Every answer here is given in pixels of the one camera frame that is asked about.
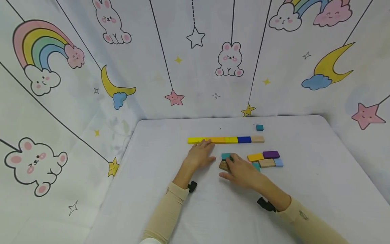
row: arm sleeve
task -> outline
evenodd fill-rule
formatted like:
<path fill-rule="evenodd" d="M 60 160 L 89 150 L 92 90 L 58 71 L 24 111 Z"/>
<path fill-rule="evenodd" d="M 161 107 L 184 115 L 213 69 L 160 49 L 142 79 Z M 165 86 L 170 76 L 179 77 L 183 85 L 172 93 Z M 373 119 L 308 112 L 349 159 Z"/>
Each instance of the arm sleeve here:
<path fill-rule="evenodd" d="M 172 182 L 169 183 L 165 194 L 149 219 L 142 240 L 154 238 L 161 244 L 168 242 L 188 193 L 189 189 L 182 189 Z"/>
<path fill-rule="evenodd" d="M 339 233 L 294 198 L 291 198 L 290 206 L 277 215 L 293 226 L 304 243 L 348 244 Z"/>

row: moon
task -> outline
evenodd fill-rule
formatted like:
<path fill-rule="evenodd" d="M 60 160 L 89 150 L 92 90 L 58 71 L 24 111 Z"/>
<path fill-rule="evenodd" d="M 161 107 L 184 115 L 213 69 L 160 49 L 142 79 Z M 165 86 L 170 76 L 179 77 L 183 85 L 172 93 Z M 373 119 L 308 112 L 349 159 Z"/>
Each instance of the moon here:
<path fill-rule="evenodd" d="M 353 72 L 353 70 L 348 71 L 344 74 L 338 74 L 334 70 L 334 65 L 336 61 L 339 59 L 339 57 L 347 51 L 352 45 L 355 43 L 350 43 L 348 45 L 342 46 L 330 53 L 328 53 L 325 57 L 323 57 L 317 64 L 317 66 L 314 69 L 314 75 L 324 75 L 328 76 L 329 79 L 332 80 L 332 83 L 336 83 L 347 77 L 350 73 Z"/>
<path fill-rule="evenodd" d="M 101 81 L 103 82 L 103 86 L 106 89 L 106 92 L 110 97 L 112 97 L 115 93 L 126 93 L 127 95 L 131 95 L 135 93 L 136 88 L 126 88 L 126 87 L 117 87 L 114 86 L 110 79 L 107 76 L 107 65 L 101 69 Z"/>

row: cartoon bunny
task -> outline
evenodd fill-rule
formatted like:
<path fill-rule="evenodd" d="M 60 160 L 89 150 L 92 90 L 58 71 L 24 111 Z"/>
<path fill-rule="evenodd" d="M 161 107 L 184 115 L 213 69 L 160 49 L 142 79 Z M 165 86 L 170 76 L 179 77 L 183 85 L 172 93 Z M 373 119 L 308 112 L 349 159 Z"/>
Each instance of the cartoon bunny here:
<path fill-rule="evenodd" d="M 118 13 L 112 8 L 110 0 L 93 0 L 96 17 L 100 25 L 106 30 L 103 34 L 108 43 L 123 44 L 131 42 L 131 35 L 122 30 L 122 21 Z"/>
<path fill-rule="evenodd" d="M 243 75 L 244 71 L 239 68 L 239 65 L 243 59 L 240 49 L 241 44 L 239 42 L 235 42 L 233 45 L 231 45 L 230 42 L 225 42 L 222 45 L 222 51 L 218 56 L 218 63 L 221 65 L 221 67 L 215 71 L 217 76 Z"/>
<path fill-rule="evenodd" d="M 37 197 L 49 192 L 67 161 L 66 152 L 55 156 L 48 145 L 34 143 L 28 137 L 21 139 L 19 150 L 10 152 L 4 160 L 6 166 L 14 169 L 17 182 L 23 185 L 37 184 L 34 193 Z"/>

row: brown block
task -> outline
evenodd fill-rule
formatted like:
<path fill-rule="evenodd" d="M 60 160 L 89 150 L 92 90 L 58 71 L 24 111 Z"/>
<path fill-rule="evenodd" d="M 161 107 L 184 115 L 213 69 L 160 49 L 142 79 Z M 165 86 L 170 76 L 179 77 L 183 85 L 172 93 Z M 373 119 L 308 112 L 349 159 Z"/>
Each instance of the brown block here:
<path fill-rule="evenodd" d="M 250 137 L 252 143 L 264 143 L 264 137 L 262 135 L 256 135 Z"/>
<path fill-rule="evenodd" d="M 230 168 L 229 168 L 229 165 L 227 165 L 227 162 L 226 161 L 221 161 L 220 163 L 220 169 L 223 169 L 229 173 L 231 173 L 230 171 Z"/>
<path fill-rule="evenodd" d="M 259 161 L 261 168 L 275 167 L 275 161 L 273 159 L 264 159 Z"/>

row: table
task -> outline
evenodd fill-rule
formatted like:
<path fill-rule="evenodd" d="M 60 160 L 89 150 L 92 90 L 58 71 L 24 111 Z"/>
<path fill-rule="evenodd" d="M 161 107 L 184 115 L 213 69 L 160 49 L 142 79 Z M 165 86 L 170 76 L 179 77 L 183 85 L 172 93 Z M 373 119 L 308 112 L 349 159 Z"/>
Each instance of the table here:
<path fill-rule="evenodd" d="M 299 242 L 256 203 L 259 194 L 218 177 L 221 153 L 245 158 L 269 150 L 279 151 L 284 167 L 262 173 L 350 243 L 389 242 L 390 206 L 326 120 L 313 115 L 140 121 L 86 243 L 138 243 L 191 147 L 188 137 L 251 135 L 263 135 L 265 143 L 215 146 L 217 160 L 193 176 L 198 187 L 184 203 L 170 243 Z"/>

